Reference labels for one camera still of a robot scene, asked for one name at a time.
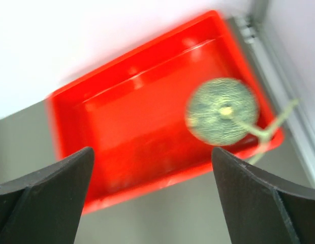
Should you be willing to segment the green cantaloupe melon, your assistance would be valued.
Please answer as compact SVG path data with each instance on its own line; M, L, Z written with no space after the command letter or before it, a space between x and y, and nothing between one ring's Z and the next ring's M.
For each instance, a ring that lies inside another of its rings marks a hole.
M257 126L259 105L251 89L234 78L215 78L201 84L191 95L185 113L189 131L199 140L214 146L229 146L251 134L258 146L249 164L266 153L271 138L299 104L293 99L266 128Z

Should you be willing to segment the red plastic tray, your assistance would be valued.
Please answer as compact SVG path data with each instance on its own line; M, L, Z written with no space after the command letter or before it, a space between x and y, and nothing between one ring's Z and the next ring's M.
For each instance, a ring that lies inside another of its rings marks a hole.
M258 126L274 119L266 95L218 11L203 13L54 91L46 100L54 147L63 159L94 149L83 213L212 170L212 146L184 120L204 81L240 79L256 94Z

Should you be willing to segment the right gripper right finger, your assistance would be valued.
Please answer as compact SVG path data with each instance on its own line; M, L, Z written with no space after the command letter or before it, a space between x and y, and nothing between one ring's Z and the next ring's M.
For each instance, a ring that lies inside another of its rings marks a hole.
M219 147L211 159L231 243L315 243L315 189Z

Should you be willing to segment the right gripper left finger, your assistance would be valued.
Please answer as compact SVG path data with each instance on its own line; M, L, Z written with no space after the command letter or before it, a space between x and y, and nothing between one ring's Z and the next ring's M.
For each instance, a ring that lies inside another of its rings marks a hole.
M93 165L85 147L0 184L0 243L74 243Z

